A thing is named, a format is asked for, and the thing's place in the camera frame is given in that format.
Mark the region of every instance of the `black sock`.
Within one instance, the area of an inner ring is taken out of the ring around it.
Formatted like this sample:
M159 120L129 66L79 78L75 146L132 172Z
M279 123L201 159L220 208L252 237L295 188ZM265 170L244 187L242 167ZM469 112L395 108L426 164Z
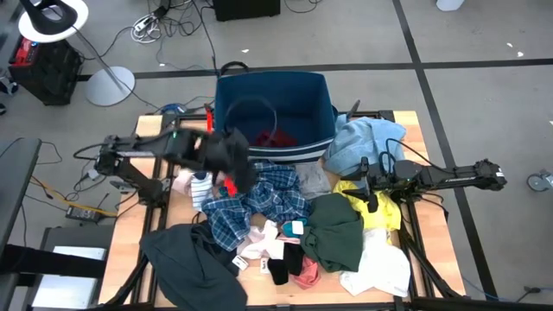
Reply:
M301 245L285 243L284 244L284 262L288 272L293 276L299 276L302 273L303 255L305 252Z
M283 285L288 282L288 269L286 269L286 263L283 260L269 259L267 268L269 268L275 285Z

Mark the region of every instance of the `red clamp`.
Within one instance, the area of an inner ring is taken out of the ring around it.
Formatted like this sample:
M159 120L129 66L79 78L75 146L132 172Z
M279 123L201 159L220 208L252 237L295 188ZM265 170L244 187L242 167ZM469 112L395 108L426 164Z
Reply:
M209 105L205 105L206 108L206 131L208 133L213 132L213 108ZM232 182L232 179L230 177L225 178L225 187L226 191L228 192L228 195L231 197L234 197L238 190L236 186L234 186L234 182Z

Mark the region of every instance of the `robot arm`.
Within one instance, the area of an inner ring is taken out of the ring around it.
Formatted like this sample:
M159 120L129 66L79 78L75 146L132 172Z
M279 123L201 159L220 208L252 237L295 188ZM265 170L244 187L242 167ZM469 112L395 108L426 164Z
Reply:
M474 165L451 169L402 160L395 162L393 170L388 173L380 163L369 165L368 159L363 157L359 170L343 177L342 180L359 181L363 177L366 180L364 189L346 190L344 194L368 201L370 213L376 212L378 208L374 191L388 191L407 198L429 190L455 187L473 186L483 190L499 191L507 183L499 165L487 159Z
M192 170L230 176L239 192L255 183L256 171L248 162L248 142L238 131L209 134L201 130L174 129L158 136L108 136L101 144L95 168L102 175L115 175L138 189L144 203L160 203L163 189L158 180L144 176L130 164L135 157L161 157Z

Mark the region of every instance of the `pink sock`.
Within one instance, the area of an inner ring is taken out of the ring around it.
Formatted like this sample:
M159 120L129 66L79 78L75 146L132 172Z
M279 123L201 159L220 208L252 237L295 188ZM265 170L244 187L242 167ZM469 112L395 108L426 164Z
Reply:
M317 262L307 256L303 256L302 273L299 276L292 276L292 280L294 280L300 288L310 289L317 284L320 279L321 276L319 275L319 265Z

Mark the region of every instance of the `white cloth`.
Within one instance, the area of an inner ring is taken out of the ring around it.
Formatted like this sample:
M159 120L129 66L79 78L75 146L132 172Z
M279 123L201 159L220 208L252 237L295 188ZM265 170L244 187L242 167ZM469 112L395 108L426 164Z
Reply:
M374 287L406 297L411 271L405 254L396 246L386 243L386 229L364 230L363 239L359 272L341 272L340 284L352 295L359 295Z
M190 169L181 169L173 181L173 186L171 186L171 188L181 194L190 195L190 182L192 181L193 175L194 172Z
M284 259L284 241L277 240L277 224L267 220L262 231L253 226L250 233L237 248L237 254L248 259L269 256L271 259Z

